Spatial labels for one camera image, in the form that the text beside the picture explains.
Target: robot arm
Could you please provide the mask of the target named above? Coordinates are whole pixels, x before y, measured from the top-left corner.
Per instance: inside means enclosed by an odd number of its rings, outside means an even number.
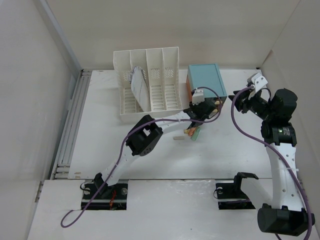
[[[210,118],[212,112],[217,112],[218,107],[216,104],[210,99],[201,99],[201,97],[199,97],[201,93],[203,94],[203,90],[195,91],[195,97],[192,97],[189,108],[165,119],[154,119],[150,115],[145,115],[130,130],[125,145],[123,146],[121,158],[114,161],[107,169],[99,172],[94,177],[93,182],[97,189],[107,180],[106,184],[104,184],[99,191],[102,198],[107,197],[111,193],[111,186],[119,181],[122,174],[136,159],[149,154],[155,148],[163,134],[198,127],[202,125],[204,120]]]
[[[261,98],[261,82],[263,86],[268,83],[260,73],[249,78],[248,87],[254,85],[254,88],[242,92],[235,99],[235,107],[242,113],[251,111],[263,120],[261,135],[264,142],[285,158],[289,169],[297,177],[297,139],[289,120],[296,109],[298,98],[292,91],[279,89],[272,100],[266,101]],[[271,165],[272,198],[261,186],[258,177],[252,173],[238,173],[234,178],[234,191],[245,193],[258,210],[257,220],[262,232],[298,236],[308,228],[304,202],[288,166],[272,149],[267,147],[266,150]],[[314,224],[314,215],[311,214],[311,217]]]

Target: green connector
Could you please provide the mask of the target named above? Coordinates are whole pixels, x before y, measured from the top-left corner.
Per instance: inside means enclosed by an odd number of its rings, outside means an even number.
[[[197,138],[198,138],[198,136],[199,136],[199,133],[200,133],[200,130],[201,130],[201,128],[198,126],[198,127],[196,128],[194,134],[193,134],[192,137],[191,137],[191,140],[192,140],[192,141],[197,140]]]

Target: white table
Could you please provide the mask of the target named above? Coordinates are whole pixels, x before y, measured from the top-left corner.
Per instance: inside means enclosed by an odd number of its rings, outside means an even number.
[[[129,181],[127,210],[80,213],[83,180],[46,180],[28,240],[275,240],[259,230],[257,211],[219,210],[214,180]],[[272,193],[271,179],[262,185]],[[281,236],[283,240],[302,240]],[[313,226],[309,240],[319,240]]]
[[[229,95],[246,86],[255,69],[221,69]],[[179,71],[180,98],[188,107],[187,70]],[[68,177],[93,179],[118,158],[120,144],[134,124],[121,122],[119,91],[115,71],[94,71],[91,76]],[[176,131],[162,136],[155,149],[136,160],[122,179],[230,179],[237,172],[271,178],[265,147],[239,133],[231,121],[231,101],[223,106],[220,118],[201,127],[193,142],[173,140]],[[261,138],[261,120],[253,113],[235,113],[238,124]]]

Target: white enclosure wall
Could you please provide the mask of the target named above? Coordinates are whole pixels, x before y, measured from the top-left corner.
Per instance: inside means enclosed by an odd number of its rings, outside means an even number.
[[[297,134],[296,164],[316,226],[320,228],[320,1],[301,0],[261,70],[274,93],[288,88],[298,96],[292,119]]]
[[[299,0],[47,0],[83,68],[179,47],[180,66],[260,67]]]
[[[0,0],[0,33],[0,239],[23,240],[72,77],[32,0]]]

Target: blue box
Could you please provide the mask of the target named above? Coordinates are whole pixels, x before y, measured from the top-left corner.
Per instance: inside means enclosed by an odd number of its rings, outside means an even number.
[[[193,64],[188,66],[186,77],[189,100],[192,100],[191,91],[199,87],[208,87],[216,91],[222,100],[222,104],[227,99],[227,91],[222,80],[218,64]],[[210,90],[204,89],[204,98],[213,101],[218,100],[217,96]]]

